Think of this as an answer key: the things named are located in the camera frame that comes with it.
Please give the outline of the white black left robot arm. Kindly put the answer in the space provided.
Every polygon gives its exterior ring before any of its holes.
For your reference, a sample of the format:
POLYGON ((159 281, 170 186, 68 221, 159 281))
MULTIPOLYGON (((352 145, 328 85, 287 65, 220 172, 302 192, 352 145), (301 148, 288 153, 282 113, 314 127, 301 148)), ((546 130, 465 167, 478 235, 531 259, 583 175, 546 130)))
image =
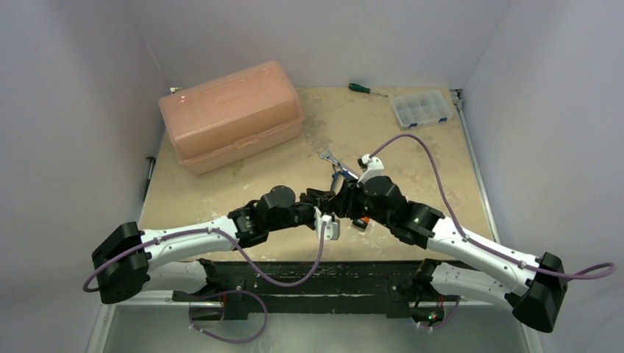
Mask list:
POLYGON ((118 226, 92 253, 94 272, 86 293, 98 293, 104 304, 117 304, 144 291, 179 290, 209 301, 219 281, 204 261, 182 260, 213 252, 245 250, 284 229, 308 227, 320 241, 334 240, 339 222, 330 208, 333 191, 307 189, 299 197, 284 185, 272 188, 227 215, 175 229, 140 229, 131 221, 118 226))

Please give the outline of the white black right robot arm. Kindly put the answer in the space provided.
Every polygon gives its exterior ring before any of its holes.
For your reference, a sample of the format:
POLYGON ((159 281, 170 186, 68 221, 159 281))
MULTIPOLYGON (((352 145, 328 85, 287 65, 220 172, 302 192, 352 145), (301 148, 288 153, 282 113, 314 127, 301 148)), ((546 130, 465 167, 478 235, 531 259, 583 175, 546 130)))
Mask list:
POLYGON ((442 211, 407 200, 387 176, 363 185, 344 182, 321 205, 340 218, 371 218, 403 243, 463 262, 484 274, 485 291, 510 307, 518 321, 540 332, 554 330, 568 288, 558 256, 522 253, 457 226, 442 211))

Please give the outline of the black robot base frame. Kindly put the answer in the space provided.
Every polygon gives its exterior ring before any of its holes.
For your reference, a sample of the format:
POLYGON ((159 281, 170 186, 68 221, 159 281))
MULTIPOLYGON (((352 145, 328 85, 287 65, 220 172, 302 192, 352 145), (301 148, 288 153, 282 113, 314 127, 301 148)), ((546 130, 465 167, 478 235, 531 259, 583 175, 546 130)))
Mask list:
POLYGON ((198 307, 214 303, 226 320, 245 320, 250 313, 381 314, 387 318, 425 321, 457 295, 442 295, 430 284, 437 261, 381 260, 321 262, 310 279, 282 288, 261 278, 248 263, 203 260, 201 289, 173 292, 174 302, 198 307))

